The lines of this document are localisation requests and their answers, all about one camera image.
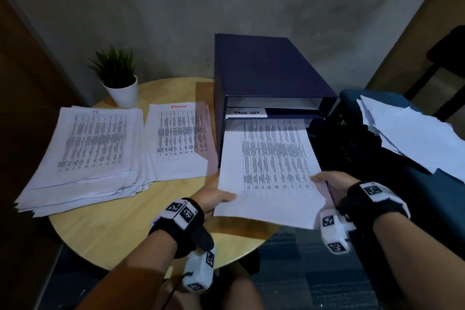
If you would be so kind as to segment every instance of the stack of papers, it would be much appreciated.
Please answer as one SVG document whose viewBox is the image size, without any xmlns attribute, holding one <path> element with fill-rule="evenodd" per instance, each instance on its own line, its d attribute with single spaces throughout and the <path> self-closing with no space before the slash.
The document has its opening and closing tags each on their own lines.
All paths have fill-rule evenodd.
<svg viewBox="0 0 465 310">
<path fill-rule="evenodd" d="M 304 120 L 226 121 L 218 188 L 237 194 L 215 216 L 244 217 L 317 229 L 318 212 L 333 207 Z"/>
<path fill-rule="evenodd" d="M 133 196 L 155 180 L 141 109 L 61 108 L 48 149 L 16 208 L 48 216 Z"/>
<path fill-rule="evenodd" d="M 433 116 L 361 96 L 363 124 L 379 135 L 382 147 L 405 155 L 434 173 L 437 169 L 465 182 L 465 141 L 452 126 Z"/>
<path fill-rule="evenodd" d="M 218 171 L 205 102 L 150 104 L 146 131 L 158 180 L 205 177 Z"/>
</svg>

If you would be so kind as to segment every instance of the hand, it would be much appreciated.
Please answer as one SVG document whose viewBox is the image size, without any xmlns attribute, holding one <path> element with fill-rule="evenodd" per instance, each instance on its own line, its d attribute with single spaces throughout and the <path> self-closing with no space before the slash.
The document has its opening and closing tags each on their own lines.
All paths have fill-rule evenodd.
<svg viewBox="0 0 465 310">
<path fill-rule="evenodd" d="M 347 173 L 338 171 L 319 172 L 318 174 L 311 176 L 310 179 L 316 183 L 326 181 L 329 193 L 331 194 L 336 206 L 338 206 L 341 200 L 347 196 L 347 190 L 349 190 L 353 184 L 360 181 L 351 177 Z"/>
<path fill-rule="evenodd" d="M 191 196 L 191 199 L 200 205 L 205 218 L 212 215 L 213 209 L 219 205 L 220 202 L 233 201 L 236 198 L 236 194 L 218 190 L 219 175 L 217 174 L 212 180 L 206 182 L 199 191 Z"/>
</svg>

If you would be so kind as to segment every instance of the white label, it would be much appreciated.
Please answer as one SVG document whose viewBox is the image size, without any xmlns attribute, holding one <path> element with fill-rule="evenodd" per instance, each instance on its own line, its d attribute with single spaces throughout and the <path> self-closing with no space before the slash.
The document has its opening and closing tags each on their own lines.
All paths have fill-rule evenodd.
<svg viewBox="0 0 465 310">
<path fill-rule="evenodd" d="M 226 108 L 225 118 L 266 118 L 264 108 Z"/>
</svg>

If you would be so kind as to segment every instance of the black cable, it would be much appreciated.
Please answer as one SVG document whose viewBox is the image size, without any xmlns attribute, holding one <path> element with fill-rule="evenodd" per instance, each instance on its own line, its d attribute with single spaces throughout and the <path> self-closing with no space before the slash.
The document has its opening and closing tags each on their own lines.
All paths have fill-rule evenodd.
<svg viewBox="0 0 465 310">
<path fill-rule="evenodd" d="M 194 274 L 194 272 L 186 272 L 182 275 L 181 279 L 179 280 L 179 282 L 173 287 L 173 290 L 171 291 L 170 295 L 168 295 L 168 298 L 166 299 L 165 301 L 165 304 L 161 307 L 161 310 L 165 310 L 166 306 L 168 305 L 169 301 L 171 300 L 171 298 L 173 297 L 173 294 L 175 292 L 175 290 L 179 287 L 179 285 L 181 284 L 182 280 L 184 279 L 185 276 L 192 276 Z"/>
</svg>

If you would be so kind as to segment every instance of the wrist strap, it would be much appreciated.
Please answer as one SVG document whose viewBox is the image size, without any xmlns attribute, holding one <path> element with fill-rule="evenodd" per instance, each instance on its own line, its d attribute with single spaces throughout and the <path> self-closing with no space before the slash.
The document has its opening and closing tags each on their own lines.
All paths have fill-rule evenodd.
<svg viewBox="0 0 465 310">
<path fill-rule="evenodd" d="M 149 235 L 158 229 L 166 231 L 178 244 L 174 258 L 188 255 L 197 246 L 210 251 L 214 242 L 203 225 L 204 218 L 205 214 L 199 204 L 183 197 L 174 200 L 154 219 Z"/>
<path fill-rule="evenodd" d="M 359 231 L 368 231 L 380 215 L 399 212 L 410 218 L 407 204 L 389 188 L 375 182 L 359 182 L 347 191 L 338 211 L 352 220 Z"/>
</svg>

